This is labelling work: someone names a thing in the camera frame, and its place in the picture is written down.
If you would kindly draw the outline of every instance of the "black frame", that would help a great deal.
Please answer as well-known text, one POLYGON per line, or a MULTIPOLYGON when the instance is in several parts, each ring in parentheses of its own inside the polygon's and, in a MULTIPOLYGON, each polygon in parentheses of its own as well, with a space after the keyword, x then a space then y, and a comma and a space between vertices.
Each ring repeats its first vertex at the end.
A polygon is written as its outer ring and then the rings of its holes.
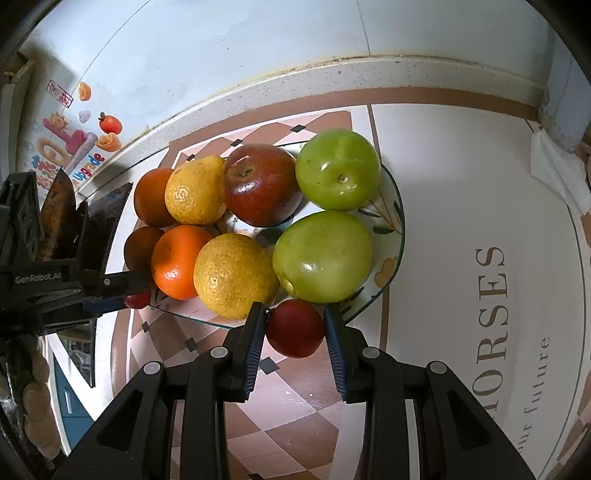
MULTIPOLYGON (((33 28, 61 0, 2 0, 0 12, 0 72, 18 51, 33 28)), ((591 83, 591 8, 573 0, 526 0, 554 28, 591 83)), ((8 479, 31 480, 25 465, 16 458, 7 440, 0 437, 0 471, 8 479)), ((591 476, 591 430, 569 459, 557 480, 591 476)))

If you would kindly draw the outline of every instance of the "strawberry sticker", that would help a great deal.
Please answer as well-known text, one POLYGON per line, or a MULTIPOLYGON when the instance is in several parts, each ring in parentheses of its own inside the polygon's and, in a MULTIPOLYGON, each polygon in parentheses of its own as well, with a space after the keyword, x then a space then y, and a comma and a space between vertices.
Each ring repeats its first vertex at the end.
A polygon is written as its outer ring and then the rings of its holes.
POLYGON ((123 125, 121 125, 119 119, 113 115, 105 115, 104 112, 100 113, 99 127, 107 135, 119 135, 123 131, 123 125))

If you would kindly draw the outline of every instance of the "brown tile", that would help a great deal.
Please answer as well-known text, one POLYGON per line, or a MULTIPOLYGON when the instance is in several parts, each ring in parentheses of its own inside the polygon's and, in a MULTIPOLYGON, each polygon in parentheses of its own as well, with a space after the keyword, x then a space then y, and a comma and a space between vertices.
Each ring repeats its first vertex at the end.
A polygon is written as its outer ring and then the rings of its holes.
POLYGON ((180 432, 183 431, 184 418, 184 400, 178 400, 177 408, 174 411, 174 428, 180 432))
POLYGON ((306 470, 296 462, 287 452, 272 453, 260 457, 243 458, 241 460, 249 472, 257 473, 262 478, 289 475, 306 470))
POLYGON ((215 140, 211 140, 208 144, 206 144, 201 150, 195 153, 194 160, 198 160, 200 158, 209 157, 210 155, 221 155, 224 153, 228 148, 230 148, 230 144, 232 143, 231 140, 228 140, 224 137, 216 138, 215 140))
POLYGON ((379 103, 430 103, 435 105, 464 106, 535 121, 538 119, 537 108, 493 95, 483 95, 464 90, 427 87, 391 87, 330 92, 286 100, 285 102, 277 102, 247 110, 173 140, 170 142, 168 152, 162 162, 160 162, 160 166, 172 166, 180 150, 203 142, 208 138, 223 135, 226 132, 238 130, 249 125, 267 122, 284 116, 298 115, 299 113, 379 103))
POLYGON ((228 465, 231 480, 250 480, 248 470, 230 452, 228 452, 228 465))
POLYGON ((177 429, 173 429, 173 444, 172 447, 180 447, 181 446, 181 432, 177 429))
POLYGON ((318 477, 312 475, 310 472, 297 472, 289 475, 272 476, 268 477, 267 480, 318 480, 318 477))
POLYGON ((585 240, 587 240, 587 245, 591 247, 591 214, 585 213, 581 217, 581 222, 583 224, 583 232, 585 232, 585 240))
POLYGON ((587 405, 591 403, 591 371, 587 375, 585 380, 585 387, 583 388, 583 395, 581 396, 581 402, 579 403, 579 409, 577 410, 577 415, 581 415, 583 411, 587 408, 587 405))
POLYGON ((286 358, 278 363, 277 373, 316 410, 341 401, 336 391, 326 341, 307 358, 286 358))
POLYGON ((186 163, 187 159, 188 159, 188 155, 186 153, 181 153, 178 156, 178 160, 177 160, 177 164, 174 166, 174 168, 178 168, 180 167, 183 163, 186 163))
POLYGON ((314 476, 318 477, 320 480, 329 480, 331 470, 332 463, 327 463, 326 465, 313 468, 309 470, 309 472, 312 473, 314 476))
POLYGON ((117 312, 111 340, 111 388, 115 396, 127 383, 127 331, 130 313, 129 309, 117 312))
POLYGON ((583 433, 587 430, 587 425, 583 425, 580 420, 574 422, 573 427, 570 429, 569 434, 566 437, 566 443, 564 444, 562 451, 558 455, 560 460, 566 453, 572 448, 583 433))
POLYGON ((235 403, 225 403, 226 438, 233 439, 260 431, 254 422, 235 403))
POLYGON ((335 455, 338 429, 319 413, 267 430, 277 445, 305 468, 331 463, 335 455))
POLYGON ((177 462, 172 460, 170 462, 170 480, 178 480, 181 476, 181 469, 177 462))
POLYGON ((178 315, 175 318, 178 323, 178 326, 185 334, 185 337, 192 338, 196 342, 215 331, 215 327, 210 327, 209 325, 204 325, 202 323, 195 322, 195 320, 190 320, 188 318, 181 317, 178 315))
POLYGON ((215 332, 207 335, 204 339, 199 340, 197 342, 197 353, 201 355, 215 346, 223 345, 223 341, 226 339, 227 334, 227 329, 219 328, 215 332))
POLYGON ((136 336, 139 332, 143 332, 142 323, 144 322, 139 310, 134 310, 134 319, 131 323, 131 338, 136 336))
POLYGON ((286 135, 291 133, 291 127, 286 124, 274 123, 263 125, 257 128, 254 132, 248 134, 242 139, 242 144, 247 145, 250 143, 267 143, 275 144, 286 135))
POLYGON ((170 313, 163 313, 150 324, 148 331, 156 351, 163 361, 171 358, 186 348, 187 339, 170 313))
POLYGON ((557 463, 546 477, 546 480, 554 480, 563 468, 564 465, 562 463, 557 463))
POLYGON ((138 361, 135 359, 134 353, 129 349, 129 378, 133 378, 139 372, 138 361))
POLYGON ((306 130, 317 134, 331 128, 346 128, 347 130, 351 130, 351 112, 341 110, 339 112, 325 113, 306 125, 306 130))

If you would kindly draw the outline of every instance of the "fruit sticker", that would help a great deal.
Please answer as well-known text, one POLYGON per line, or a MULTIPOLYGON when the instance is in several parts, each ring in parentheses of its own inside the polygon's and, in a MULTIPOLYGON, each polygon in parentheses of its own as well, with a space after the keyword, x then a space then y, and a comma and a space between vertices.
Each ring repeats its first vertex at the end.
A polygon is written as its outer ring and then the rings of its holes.
POLYGON ((80 82, 78 85, 78 98, 81 102, 87 102, 90 100, 90 96, 92 95, 92 89, 88 85, 88 83, 80 82))
POLYGON ((106 152, 116 152, 121 148, 121 140, 114 133, 101 135, 95 142, 95 146, 106 152))
POLYGON ((121 125, 119 119, 113 115, 105 115, 104 112, 100 113, 99 127, 107 135, 119 135, 123 131, 123 125, 121 125))
POLYGON ((92 114, 90 113, 90 110, 81 110, 78 112, 78 120, 80 120, 81 124, 85 124, 88 120, 90 120, 91 116, 92 114))

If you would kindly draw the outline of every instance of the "lemon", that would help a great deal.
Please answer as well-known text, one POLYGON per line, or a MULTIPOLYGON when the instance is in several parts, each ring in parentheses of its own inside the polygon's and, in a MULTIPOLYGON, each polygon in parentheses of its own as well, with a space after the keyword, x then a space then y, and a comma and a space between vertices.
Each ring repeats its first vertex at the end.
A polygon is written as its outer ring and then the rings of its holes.
POLYGON ((226 211, 223 202, 224 159, 213 155, 186 162, 166 184, 164 203, 178 223, 211 225, 226 211))
POLYGON ((238 320, 247 317, 254 301, 271 304, 279 289, 267 250, 238 233, 205 244, 195 262, 193 282, 207 308, 238 320))

